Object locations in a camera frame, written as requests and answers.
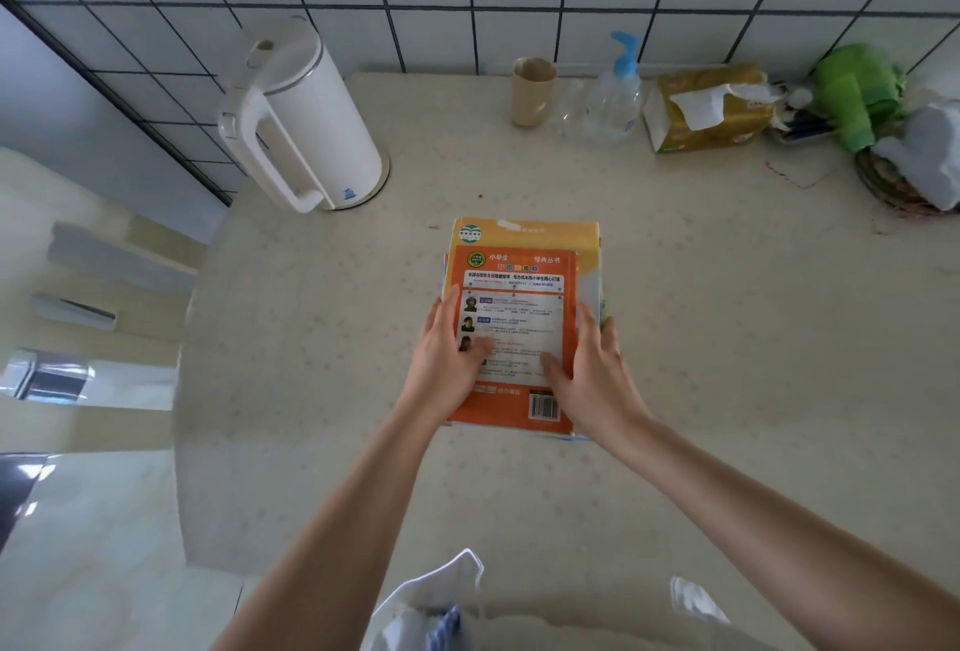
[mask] tissue box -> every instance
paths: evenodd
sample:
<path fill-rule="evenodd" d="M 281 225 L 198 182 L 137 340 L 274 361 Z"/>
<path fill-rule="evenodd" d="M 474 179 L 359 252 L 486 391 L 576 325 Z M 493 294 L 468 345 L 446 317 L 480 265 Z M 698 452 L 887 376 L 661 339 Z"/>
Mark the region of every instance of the tissue box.
<path fill-rule="evenodd" d="M 774 102 L 768 101 L 772 99 L 741 99 L 726 95 L 722 104 L 717 102 L 717 107 L 723 110 L 722 116 L 718 117 L 722 122 L 697 129 L 688 124 L 684 112 L 670 96 L 725 85 L 762 86 L 766 82 L 767 75 L 756 64 L 688 70 L 657 77 L 656 87 L 643 105 L 643 119 L 654 151 L 702 151 L 737 146 L 752 140 L 773 118 Z"/>

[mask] paper cup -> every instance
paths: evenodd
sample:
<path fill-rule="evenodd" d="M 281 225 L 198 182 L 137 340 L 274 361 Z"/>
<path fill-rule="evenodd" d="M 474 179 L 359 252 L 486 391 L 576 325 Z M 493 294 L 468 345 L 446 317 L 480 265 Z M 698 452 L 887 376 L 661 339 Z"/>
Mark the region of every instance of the paper cup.
<path fill-rule="evenodd" d="M 540 57 L 522 57 L 513 63 L 513 101 L 510 120 L 533 128 L 546 118 L 546 101 L 557 82 L 557 68 Z"/>

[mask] kettle base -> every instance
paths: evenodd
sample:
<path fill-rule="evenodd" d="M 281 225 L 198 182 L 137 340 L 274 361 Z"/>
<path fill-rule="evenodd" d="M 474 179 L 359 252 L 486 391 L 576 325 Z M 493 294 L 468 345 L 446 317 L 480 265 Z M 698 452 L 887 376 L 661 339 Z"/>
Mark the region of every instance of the kettle base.
<path fill-rule="evenodd" d="M 317 206 L 317 208 L 320 211 L 345 211 L 346 209 L 349 209 L 349 208 L 357 208 L 363 204 L 366 204 L 366 202 L 368 202 L 370 199 L 372 199 L 374 196 L 377 196 L 378 193 L 380 193 L 380 189 L 383 188 L 383 184 L 387 183 L 387 177 L 390 176 L 390 153 L 387 152 L 386 147 L 381 146 L 379 143 L 376 143 L 375 145 L 376 145 L 377 152 L 380 154 L 381 169 L 380 169 L 380 178 L 377 181 L 376 185 L 373 186 L 372 190 L 368 194 L 366 194 L 366 196 L 364 196 L 363 198 L 357 198 L 349 206 L 341 206 L 340 208 L 337 208 L 337 209 L 331 208 L 330 202 L 327 201 L 327 199 L 325 198 L 319 203 L 319 206 Z"/>

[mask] white electric kettle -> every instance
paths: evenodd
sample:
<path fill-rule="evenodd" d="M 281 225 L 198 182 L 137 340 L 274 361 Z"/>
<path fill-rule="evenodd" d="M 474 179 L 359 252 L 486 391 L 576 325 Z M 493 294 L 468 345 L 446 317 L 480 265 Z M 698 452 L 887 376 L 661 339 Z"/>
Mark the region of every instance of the white electric kettle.
<path fill-rule="evenodd" d="M 351 208 L 377 194 L 390 159 L 374 144 L 317 30 L 301 17 L 244 28 L 217 126 L 279 207 Z"/>

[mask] left hand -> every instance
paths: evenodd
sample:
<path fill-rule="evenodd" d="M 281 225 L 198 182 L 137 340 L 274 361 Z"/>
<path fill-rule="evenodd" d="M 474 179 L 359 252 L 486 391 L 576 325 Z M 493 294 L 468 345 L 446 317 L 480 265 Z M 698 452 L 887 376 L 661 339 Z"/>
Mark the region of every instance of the left hand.
<path fill-rule="evenodd" d="M 469 350 L 457 349 L 453 318 L 460 304 L 460 287 L 437 297 L 420 329 L 413 361 L 397 409 L 412 412 L 433 428 L 445 422 L 474 388 L 484 360 L 493 351 L 494 338 L 479 335 Z"/>

